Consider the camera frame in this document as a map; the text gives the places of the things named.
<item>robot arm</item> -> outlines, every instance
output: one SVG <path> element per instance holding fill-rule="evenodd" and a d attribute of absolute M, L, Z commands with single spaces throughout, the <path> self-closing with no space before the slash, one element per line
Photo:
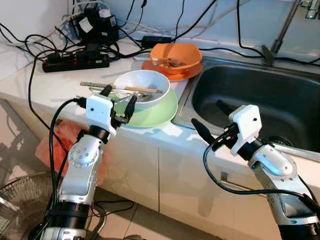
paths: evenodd
<path fill-rule="evenodd" d="M 267 201 L 283 240 L 319 240 L 320 224 L 316 215 L 319 206 L 312 201 L 312 193 L 300 179 L 296 163 L 272 144 L 256 139 L 262 127 L 258 107 L 243 105 L 231 112 L 221 101 L 217 105 L 228 112 L 230 125 L 226 128 L 229 133 L 222 134 L 228 137 L 216 141 L 213 151 L 226 145 L 233 155 L 239 154 L 248 161 L 247 165 L 266 190 L 286 190 L 303 195 L 307 201 L 291 194 L 268 193 Z M 215 141 L 202 123 L 196 119 L 192 119 L 192 123 L 209 144 Z"/>
<path fill-rule="evenodd" d="M 112 87 L 83 101 L 89 130 L 68 152 L 68 170 L 51 210 L 51 221 L 41 240 L 85 240 L 86 221 L 97 186 L 97 171 L 108 140 L 116 129 L 129 122 L 135 110 L 136 96 L 127 104 L 124 116 L 116 116 L 114 102 L 108 98 Z"/>

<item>sink basin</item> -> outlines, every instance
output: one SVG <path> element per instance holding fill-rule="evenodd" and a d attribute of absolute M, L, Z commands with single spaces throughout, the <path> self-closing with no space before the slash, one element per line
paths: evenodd
<path fill-rule="evenodd" d="M 229 121 L 218 100 L 233 109 L 257 105 L 259 138 L 283 152 L 320 161 L 320 75 L 210 58 L 203 65 L 184 90 L 173 123 L 192 128 L 190 120 L 197 118 L 220 134 Z"/>

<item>orange bowl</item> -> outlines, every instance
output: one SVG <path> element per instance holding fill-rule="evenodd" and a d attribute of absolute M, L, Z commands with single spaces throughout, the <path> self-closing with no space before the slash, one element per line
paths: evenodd
<path fill-rule="evenodd" d="M 162 70 L 168 74 L 181 74 L 188 68 L 197 65 L 202 58 L 198 47 L 193 43 L 158 43 L 151 52 L 151 58 L 173 58 L 184 63 L 183 66 L 165 67 L 160 65 Z"/>

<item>white countertop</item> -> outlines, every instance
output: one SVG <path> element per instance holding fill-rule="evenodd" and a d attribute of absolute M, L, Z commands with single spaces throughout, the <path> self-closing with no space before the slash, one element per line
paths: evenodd
<path fill-rule="evenodd" d="M 136 46 L 127 40 L 122 40 L 119 46 L 121 52 L 124 54 L 138 50 Z M 220 58 L 230 56 L 230 54 L 225 53 L 208 54 L 216 57 L 219 56 Z M 243 58 L 238 56 L 233 55 L 232 58 L 244 61 Z M 276 65 L 284 68 L 293 66 L 291 63 L 277 63 Z M 318 67 L 305 67 L 297 64 L 294 64 L 294 67 L 298 70 L 303 69 L 316 73 L 320 72 Z M 44 111 L 54 113 L 64 101 L 74 98 L 75 96 L 88 97 L 91 94 L 88 87 L 80 86 L 81 81 L 111 84 L 121 74 L 140 68 L 141 62 L 127 58 L 110 63 L 110 67 L 108 68 L 44 73 L 41 62 L 38 62 L 32 80 L 32 104 Z M 28 107 L 28 83 L 31 69 L 32 64 L 0 80 L 0 98 Z M 178 99 L 187 81 L 188 80 L 171 83 L 171 87 L 175 90 Z M 80 124 L 85 124 L 84 113 L 84 109 L 74 104 L 68 105 L 60 116 Z M 176 149 L 176 151 L 181 152 L 181 154 L 192 154 L 198 156 L 199 159 L 202 158 L 202 154 L 207 146 L 196 131 L 174 125 L 171 122 L 153 128 L 122 126 L 117 132 L 119 135 L 139 141 L 154 142 L 154 144 L 159 147 Z M 244 175 L 254 176 L 246 162 L 239 156 L 232 156 L 230 150 L 226 147 L 218 150 L 216 157 L 215 163 L 217 165 Z M 297 163 L 299 174 L 313 189 L 319 189 L 320 193 L 320 163 L 296 156 L 292 157 Z"/>

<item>faucet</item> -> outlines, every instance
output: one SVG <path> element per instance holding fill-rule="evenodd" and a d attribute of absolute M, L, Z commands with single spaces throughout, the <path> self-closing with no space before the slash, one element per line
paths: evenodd
<path fill-rule="evenodd" d="M 308 8 L 308 12 L 305 15 L 306 19 L 315 19 L 320 10 L 320 0 L 303 0 L 301 7 Z"/>
<path fill-rule="evenodd" d="M 320 0 L 295 0 L 292 8 L 286 17 L 286 20 L 282 26 L 281 32 L 279 36 L 274 40 L 271 49 L 269 50 L 266 45 L 262 45 L 262 53 L 264 55 L 263 64 L 266 66 L 272 66 L 274 63 L 276 56 L 281 48 L 282 43 L 284 42 L 283 39 L 285 34 L 289 28 L 289 25 L 298 9 L 299 4 L 304 8 L 309 8 L 308 12 L 305 16 L 306 19 L 315 19 L 319 10 L 320 10 Z"/>

